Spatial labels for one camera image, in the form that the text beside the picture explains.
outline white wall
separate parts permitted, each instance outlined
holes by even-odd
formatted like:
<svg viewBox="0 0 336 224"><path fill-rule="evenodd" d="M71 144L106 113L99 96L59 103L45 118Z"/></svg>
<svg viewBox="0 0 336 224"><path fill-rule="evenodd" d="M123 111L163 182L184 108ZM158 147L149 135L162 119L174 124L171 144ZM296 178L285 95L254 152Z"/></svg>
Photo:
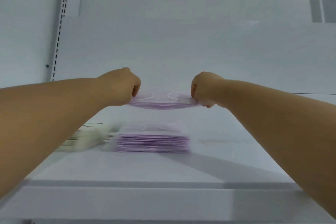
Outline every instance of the white wall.
<svg viewBox="0 0 336 224"><path fill-rule="evenodd" d="M0 88L45 82L57 0L0 0Z"/></svg>

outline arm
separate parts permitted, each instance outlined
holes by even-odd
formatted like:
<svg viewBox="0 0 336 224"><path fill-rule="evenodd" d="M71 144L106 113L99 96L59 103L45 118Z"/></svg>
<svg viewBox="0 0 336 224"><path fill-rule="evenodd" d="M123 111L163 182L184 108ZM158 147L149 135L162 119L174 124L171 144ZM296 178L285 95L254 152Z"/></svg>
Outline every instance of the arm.
<svg viewBox="0 0 336 224"><path fill-rule="evenodd" d="M203 72L191 95L226 107L283 170L336 218L336 105Z"/></svg>
<svg viewBox="0 0 336 224"><path fill-rule="evenodd" d="M0 199L97 112L128 103L140 84L123 68L0 89Z"/></svg>

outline face mask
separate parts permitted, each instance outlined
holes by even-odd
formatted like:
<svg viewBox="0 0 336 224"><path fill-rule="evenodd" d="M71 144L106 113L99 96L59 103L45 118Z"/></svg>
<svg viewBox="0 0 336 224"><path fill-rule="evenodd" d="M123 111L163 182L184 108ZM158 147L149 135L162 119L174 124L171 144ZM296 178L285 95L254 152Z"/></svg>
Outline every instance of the face mask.
<svg viewBox="0 0 336 224"><path fill-rule="evenodd" d="M117 133L114 151L188 153L189 135L182 124L131 122Z"/></svg>
<svg viewBox="0 0 336 224"><path fill-rule="evenodd" d="M155 110L173 110L199 106L200 104L186 92L139 92L129 105Z"/></svg>

